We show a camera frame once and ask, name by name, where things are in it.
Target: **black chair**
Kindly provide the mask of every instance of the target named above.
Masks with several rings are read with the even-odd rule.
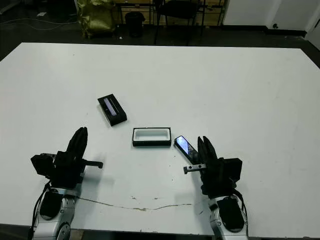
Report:
[[[200,0],[196,0],[196,2],[192,2],[192,0],[170,0],[165,2],[165,0],[153,0],[155,9],[156,9],[156,32],[154,36],[154,44],[157,43],[158,31],[159,31],[159,21],[161,15],[165,16],[165,24],[168,26],[168,18],[174,17],[179,19],[186,19],[187,25],[189,26],[190,20],[192,20],[191,26],[195,24],[195,19],[197,12],[199,10]],[[190,31],[188,31],[187,42],[188,45],[190,39]]]

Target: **mark on table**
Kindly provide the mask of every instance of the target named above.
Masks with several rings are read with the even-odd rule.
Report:
[[[182,203],[182,204],[165,205],[165,206],[160,206],[160,207],[157,207],[157,208],[147,208],[147,207],[139,208],[139,207],[117,206],[117,205],[109,204],[109,203],[106,203],[106,202],[95,201],[95,200],[91,200],[91,199],[87,199],[87,198],[83,198],[83,197],[77,197],[77,198],[81,199],[81,200],[84,200],[84,201],[96,203],[96,204],[106,205],[108,207],[114,207],[114,208],[120,208],[120,209],[129,209],[129,210],[138,210],[138,211],[143,211],[143,212],[146,212],[146,211],[157,211],[157,210],[160,210],[160,209],[165,209],[165,208],[170,208],[170,207],[192,206],[191,203]]]

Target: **white table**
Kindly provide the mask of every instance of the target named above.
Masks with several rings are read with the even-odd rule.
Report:
[[[111,93],[128,118],[113,127],[97,101]],[[87,168],[81,197],[100,203],[79,200],[73,228],[211,235],[199,173],[173,146],[132,146],[134,127],[171,127],[243,161],[250,236],[320,237],[319,103],[300,49],[22,43],[0,62],[0,223],[31,224],[47,180],[30,157],[87,126],[84,157],[104,168]]]

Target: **smartphone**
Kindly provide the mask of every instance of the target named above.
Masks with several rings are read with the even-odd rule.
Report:
[[[177,146],[177,148],[193,165],[199,163],[198,152],[183,136],[178,136],[174,139],[174,145]]]

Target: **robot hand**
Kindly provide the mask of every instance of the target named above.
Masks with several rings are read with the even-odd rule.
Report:
[[[235,189],[240,179],[242,161],[238,158],[217,158],[215,148],[205,136],[203,140],[198,137],[197,143],[198,153],[195,154],[187,142],[188,148],[184,149],[192,149],[192,158],[184,154],[194,165],[185,166],[183,170],[185,174],[200,172],[202,194],[209,197],[210,224],[214,235],[228,240],[247,239],[247,210],[241,193]]]
[[[87,141],[87,128],[81,127],[73,135],[65,152],[42,153],[31,158],[36,172],[49,182],[34,206],[28,240],[70,239],[71,222],[85,167],[103,167],[102,162],[83,159]]]

